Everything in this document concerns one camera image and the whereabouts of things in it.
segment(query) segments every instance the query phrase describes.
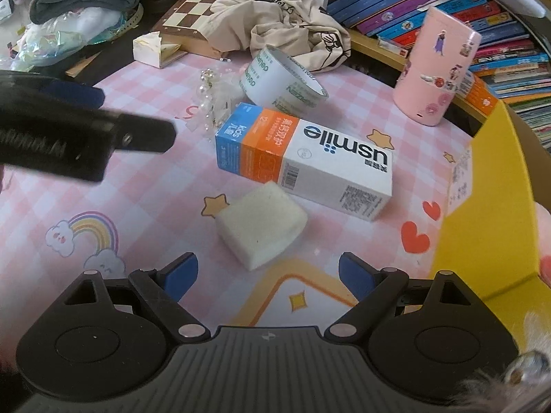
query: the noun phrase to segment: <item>toothpaste box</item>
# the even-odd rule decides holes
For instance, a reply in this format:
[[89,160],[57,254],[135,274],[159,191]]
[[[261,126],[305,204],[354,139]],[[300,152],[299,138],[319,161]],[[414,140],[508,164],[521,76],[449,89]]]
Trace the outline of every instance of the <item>toothpaste box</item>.
[[310,121],[240,104],[216,134],[218,167],[373,220],[392,196],[392,154]]

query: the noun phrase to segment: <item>pink container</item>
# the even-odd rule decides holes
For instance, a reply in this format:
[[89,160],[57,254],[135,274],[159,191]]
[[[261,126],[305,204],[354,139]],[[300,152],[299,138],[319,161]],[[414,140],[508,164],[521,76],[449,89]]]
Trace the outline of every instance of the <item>pink container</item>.
[[473,61],[481,35],[436,8],[425,17],[394,89],[394,102],[425,125],[440,122]]

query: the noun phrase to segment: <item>chessboard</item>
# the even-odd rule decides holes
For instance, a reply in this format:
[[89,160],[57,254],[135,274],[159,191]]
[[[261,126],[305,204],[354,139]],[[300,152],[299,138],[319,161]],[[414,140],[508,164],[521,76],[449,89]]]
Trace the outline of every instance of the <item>chessboard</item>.
[[199,44],[207,42],[200,28],[208,23],[212,12],[210,7],[216,0],[178,0],[155,24],[151,32],[159,31],[161,38],[169,43],[180,43],[182,49],[207,57],[220,58],[223,53]]

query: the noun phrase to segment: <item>beige cloth bag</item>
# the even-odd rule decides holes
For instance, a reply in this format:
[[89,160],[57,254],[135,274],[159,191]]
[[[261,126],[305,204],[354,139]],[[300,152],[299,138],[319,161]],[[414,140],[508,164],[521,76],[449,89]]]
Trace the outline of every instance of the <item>beige cloth bag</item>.
[[276,46],[310,71],[332,70],[350,56],[348,32],[316,0],[217,0],[199,29],[220,51]]

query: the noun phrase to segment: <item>packing tape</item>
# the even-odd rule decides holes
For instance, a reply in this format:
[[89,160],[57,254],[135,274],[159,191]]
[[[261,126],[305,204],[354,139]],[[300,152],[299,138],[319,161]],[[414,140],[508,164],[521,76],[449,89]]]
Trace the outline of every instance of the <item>packing tape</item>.
[[329,97],[308,70],[270,45],[252,60],[239,85],[257,106],[297,117]]

